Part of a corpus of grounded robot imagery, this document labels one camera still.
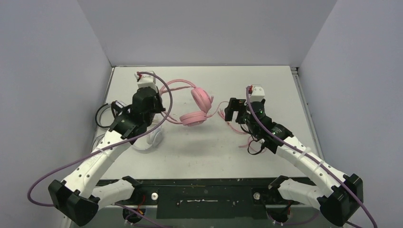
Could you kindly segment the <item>pink headphones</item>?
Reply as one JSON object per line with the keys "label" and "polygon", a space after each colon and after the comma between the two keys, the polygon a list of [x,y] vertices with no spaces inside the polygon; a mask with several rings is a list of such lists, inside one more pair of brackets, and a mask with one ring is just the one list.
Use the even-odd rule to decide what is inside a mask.
{"label": "pink headphones", "polygon": [[[171,85],[173,83],[185,83],[186,86],[182,87],[177,87],[177,88],[170,88],[170,91],[177,91],[177,90],[182,90],[186,88],[191,88],[191,95],[194,100],[194,102],[197,104],[199,110],[196,112],[191,112],[187,114],[183,114],[179,117],[179,119],[173,118],[171,115],[169,115],[167,112],[163,112],[162,116],[166,117],[166,121],[176,124],[176,125],[183,125],[186,127],[195,127],[198,126],[202,123],[204,123],[207,119],[213,117],[216,113],[224,119],[224,111],[220,109],[219,106],[217,106],[216,110],[214,113],[209,114],[208,112],[210,111],[212,107],[212,103],[214,100],[213,96],[210,96],[205,90],[203,90],[200,87],[197,87],[194,83],[184,80],[184,79],[175,79],[167,82],[167,85]],[[190,152],[196,152],[197,150],[201,149],[211,149],[214,147],[214,144],[210,141],[206,141],[203,139],[198,139],[197,141],[187,141],[185,138],[182,141],[168,141],[165,140],[163,143],[163,148],[168,149],[168,148],[173,148],[173,149],[185,149],[186,151]]]}

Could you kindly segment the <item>black white headphones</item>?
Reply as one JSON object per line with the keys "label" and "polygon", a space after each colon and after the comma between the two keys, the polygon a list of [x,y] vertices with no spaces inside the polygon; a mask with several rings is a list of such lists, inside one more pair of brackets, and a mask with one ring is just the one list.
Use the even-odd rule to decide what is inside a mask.
{"label": "black white headphones", "polygon": [[126,107],[126,104],[118,100],[101,105],[95,113],[96,125],[103,129],[109,128],[113,119],[121,114],[124,107]]}

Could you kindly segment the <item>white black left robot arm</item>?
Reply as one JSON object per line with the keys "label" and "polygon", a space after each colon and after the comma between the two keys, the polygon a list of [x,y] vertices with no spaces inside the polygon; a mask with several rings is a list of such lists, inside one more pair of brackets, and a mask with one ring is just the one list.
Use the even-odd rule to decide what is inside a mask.
{"label": "white black left robot arm", "polygon": [[142,191],[129,176],[102,187],[97,187],[97,183],[116,159],[146,134],[155,114],[162,111],[165,108],[157,90],[139,88],[132,104],[114,119],[91,156],[62,181],[50,183],[48,191],[54,207],[78,226],[84,226],[106,206],[122,200],[138,203]]}

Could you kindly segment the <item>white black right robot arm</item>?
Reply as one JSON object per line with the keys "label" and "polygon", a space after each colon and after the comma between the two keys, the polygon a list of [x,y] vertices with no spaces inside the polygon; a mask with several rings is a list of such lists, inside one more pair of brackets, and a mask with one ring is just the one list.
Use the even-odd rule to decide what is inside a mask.
{"label": "white black right robot arm", "polygon": [[314,185],[297,182],[280,175],[269,184],[269,197],[275,203],[292,200],[309,205],[333,225],[342,227],[363,203],[363,181],[327,164],[286,127],[265,114],[264,100],[247,104],[245,99],[231,98],[224,109],[224,120],[246,125],[245,133],[260,144],[259,154],[267,149],[287,160],[305,174]]}

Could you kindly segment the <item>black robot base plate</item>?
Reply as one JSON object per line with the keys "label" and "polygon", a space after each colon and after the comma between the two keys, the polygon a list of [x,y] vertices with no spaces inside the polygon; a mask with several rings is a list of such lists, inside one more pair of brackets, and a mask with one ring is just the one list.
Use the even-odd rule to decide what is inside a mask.
{"label": "black robot base plate", "polygon": [[274,178],[140,180],[125,206],[155,208],[158,219],[264,219],[294,205],[268,189]]}

